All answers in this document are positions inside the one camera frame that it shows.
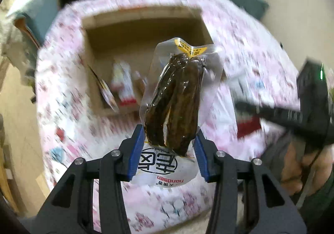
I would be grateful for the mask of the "person's right hand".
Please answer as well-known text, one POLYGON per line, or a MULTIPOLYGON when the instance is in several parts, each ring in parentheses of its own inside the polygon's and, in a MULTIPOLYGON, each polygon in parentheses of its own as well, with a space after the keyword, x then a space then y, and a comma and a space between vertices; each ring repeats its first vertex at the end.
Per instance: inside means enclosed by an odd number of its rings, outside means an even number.
POLYGON ((284 167, 281 172, 281 186, 287 191, 289 196, 299 193, 302 190, 303 183, 301 181, 302 171, 312 165, 315 175, 311 183, 308 196, 314 194, 329 179, 333 165, 332 146, 325 147, 318 158, 315 159, 317 152, 306 154, 300 161, 297 161, 297 152, 293 144, 288 146, 288 150, 284 157, 284 167))

